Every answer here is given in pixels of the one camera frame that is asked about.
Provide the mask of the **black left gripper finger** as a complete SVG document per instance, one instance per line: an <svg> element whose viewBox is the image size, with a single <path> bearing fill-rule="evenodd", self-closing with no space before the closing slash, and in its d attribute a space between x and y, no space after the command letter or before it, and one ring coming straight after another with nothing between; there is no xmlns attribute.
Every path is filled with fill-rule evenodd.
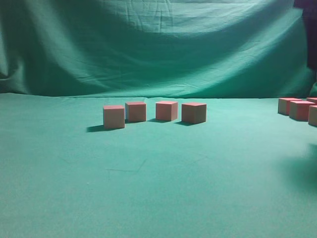
<svg viewBox="0 0 317 238"><path fill-rule="evenodd" d="M307 38L307 67L317 67L317 1L295 0L295 8L301 9Z"/></svg>

